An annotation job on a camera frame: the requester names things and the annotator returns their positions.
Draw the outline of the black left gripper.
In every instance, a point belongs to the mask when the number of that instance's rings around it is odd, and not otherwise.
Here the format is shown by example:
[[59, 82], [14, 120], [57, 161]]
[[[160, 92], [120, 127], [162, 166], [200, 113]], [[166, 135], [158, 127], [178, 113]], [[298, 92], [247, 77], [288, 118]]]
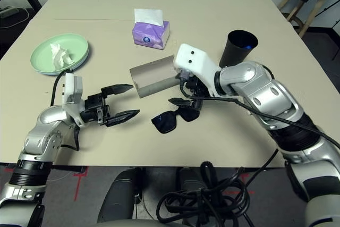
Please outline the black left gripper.
[[95, 121], [99, 125], [112, 127], [135, 117], [140, 110], [123, 111], [111, 116], [109, 105], [106, 104], [107, 96], [122, 94], [132, 88], [129, 84], [111, 85], [101, 88], [101, 93], [88, 96], [84, 101], [84, 111], [80, 113], [82, 120], [85, 123]]

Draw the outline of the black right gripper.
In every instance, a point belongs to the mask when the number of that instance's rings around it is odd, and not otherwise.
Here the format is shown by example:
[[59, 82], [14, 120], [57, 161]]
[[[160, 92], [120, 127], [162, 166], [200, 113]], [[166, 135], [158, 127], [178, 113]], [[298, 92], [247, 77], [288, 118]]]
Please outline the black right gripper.
[[191, 97], [194, 97], [194, 99], [171, 98], [168, 101], [178, 107], [191, 107], [195, 110], [201, 110], [203, 100], [197, 98], [210, 96], [207, 87], [196, 76], [189, 77], [188, 79], [180, 79], [180, 85], [188, 89], [192, 94]]

